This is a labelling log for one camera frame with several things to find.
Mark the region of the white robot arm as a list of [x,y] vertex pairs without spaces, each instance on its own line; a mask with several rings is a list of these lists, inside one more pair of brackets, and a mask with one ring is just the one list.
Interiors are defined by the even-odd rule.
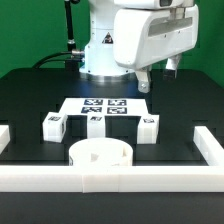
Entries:
[[135,76],[138,90],[151,86],[152,65],[165,61],[173,80],[184,52],[195,47],[199,9],[195,0],[88,0],[90,41],[83,77],[104,83]]

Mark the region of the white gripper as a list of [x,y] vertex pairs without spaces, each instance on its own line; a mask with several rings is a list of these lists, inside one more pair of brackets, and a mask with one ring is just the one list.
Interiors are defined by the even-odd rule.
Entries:
[[175,19],[171,18],[170,9],[120,9],[114,20],[114,59],[121,67],[138,70],[138,90],[148,93],[151,70],[143,67],[168,58],[163,78],[174,80],[182,57],[180,53],[196,45],[198,20],[197,5],[186,8],[183,18]]

